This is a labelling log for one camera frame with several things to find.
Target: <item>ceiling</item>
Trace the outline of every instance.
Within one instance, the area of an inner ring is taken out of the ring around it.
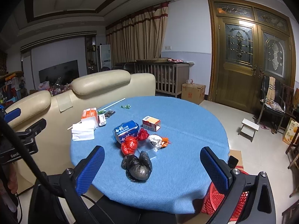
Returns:
[[[178,0],[21,0],[0,33],[0,49],[50,31],[110,23],[164,1]]]

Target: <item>television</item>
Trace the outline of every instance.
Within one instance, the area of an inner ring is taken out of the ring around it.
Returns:
[[[52,86],[60,77],[61,84],[66,85],[79,77],[78,62],[77,60],[73,60],[66,63],[58,64],[40,70],[38,74],[39,74],[39,81],[41,83],[44,81],[49,81],[50,85]]]

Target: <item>red curtain trim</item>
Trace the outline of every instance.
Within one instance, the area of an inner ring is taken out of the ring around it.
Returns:
[[[111,35],[111,34],[114,34],[114,33],[118,32],[118,31],[121,31],[121,30],[123,30],[123,29],[125,29],[125,28],[127,28],[127,27],[134,27],[136,24],[141,24],[141,23],[143,23],[144,21],[150,21],[150,20],[160,19],[160,18],[162,18],[162,17],[168,17],[168,14],[161,14],[160,16],[155,16],[155,17],[152,17],[152,18],[145,18],[145,19],[140,20],[140,21],[138,21],[138,22],[136,22],[136,23],[134,23],[134,24],[125,25],[125,26],[123,26],[121,29],[117,29],[117,30],[115,30],[115,31],[113,31],[113,32],[111,32],[111,33],[109,33],[109,34],[106,34],[106,36],[109,36],[109,35]]]
[[[138,15],[140,15],[140,14],[143,14],[143,13],[146,13],[146,12],[151,12],[151,11],[157,11],[158,9],[163,8],[163,7],[168,7],[168,4],[169,4],[169,3],[170,3],[170,1],[168,1],[168,2],[164,2],[164,3],[161,3],[161,4],[157,4],[157,5],[154,5],[154,6],[150,6],[150,7],[144,8],[144,9],[141,9],[141,10],[135,12],[135,13],[132,13],[132,14],[130,14],[130,15],[127,15],[127,16],[125,16],[124,18],[119,19],[119,20],[115,21],[114,23],[108,25],[108,26],[106,27],[106,30],[108,30],[108,29],[114,27],[114,26],[117,25],[117,24],[122,23],[123,21],[125,21],[125,20],[127,20],[127,19],[130,19],[130,18],[132,19],[132,18],[134,18],[134,17],[136,17],[136,16],[138,16]]]

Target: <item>red plastic basket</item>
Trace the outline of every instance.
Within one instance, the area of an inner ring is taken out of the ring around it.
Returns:
[[[234,210],[233,215],[231,216],[230,221],[237,221],[239,218],[239,215],[241,214],[241,211],[243,209],[243,206],[245,204],[246,198],[247,198],[248,192],[243,192],[240,200]],[[224,198],[224,194],[220,194],[217,189],[215,188],[215,185],[213,182],[210,184],[209,191],[204,197],[204,203],[201,208],[202,213],[206,213],[209,215],[213,215],[214,212],[217,210],[218,206],[221,204],[222,200]]]

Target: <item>striped towel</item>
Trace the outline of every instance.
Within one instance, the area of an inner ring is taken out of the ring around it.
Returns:
[[[269,87],[268,87],[268,92],[266,96],[266,104],[273,104],[275,99],[275,78],[270,77],[269,80]]]

